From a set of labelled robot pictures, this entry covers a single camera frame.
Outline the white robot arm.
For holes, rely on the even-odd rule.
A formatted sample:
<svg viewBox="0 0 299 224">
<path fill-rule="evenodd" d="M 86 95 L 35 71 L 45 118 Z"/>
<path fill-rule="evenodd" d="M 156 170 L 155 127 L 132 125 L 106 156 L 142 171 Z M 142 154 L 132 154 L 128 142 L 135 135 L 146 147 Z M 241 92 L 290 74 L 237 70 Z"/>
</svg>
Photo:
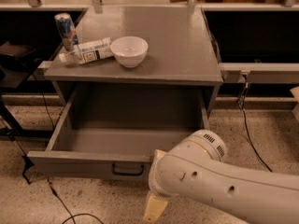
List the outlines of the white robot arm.
<svg viewBox="0 0 299 224">
<path fill-rule="evenodd" d="M 250 224 L 299 224 L 299 176 L 241 168 L 225 162 L 227 148 L 199 130 L 171 150 L 155 151 L 143 220 L 153 223 L 172 197 L 215 207 Z"/>
</svg>

